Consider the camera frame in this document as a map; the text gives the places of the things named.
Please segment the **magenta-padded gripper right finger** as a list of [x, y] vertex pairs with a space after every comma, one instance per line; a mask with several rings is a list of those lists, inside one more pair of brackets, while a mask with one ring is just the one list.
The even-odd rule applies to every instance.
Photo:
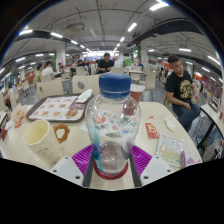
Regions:
[[148, 185], [174, 172], [162, 157], [151, 156], [137, 146], [133, 146], [129, 160], [136, 188]]

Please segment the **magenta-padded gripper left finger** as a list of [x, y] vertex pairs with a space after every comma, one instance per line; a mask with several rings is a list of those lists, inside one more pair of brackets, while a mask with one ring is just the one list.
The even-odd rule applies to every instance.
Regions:
[[92, 147], [87, 146], [73, 156], [63, 156], [50, 172], [76, 185], [88, 188], [92, 179], [93, 166]]

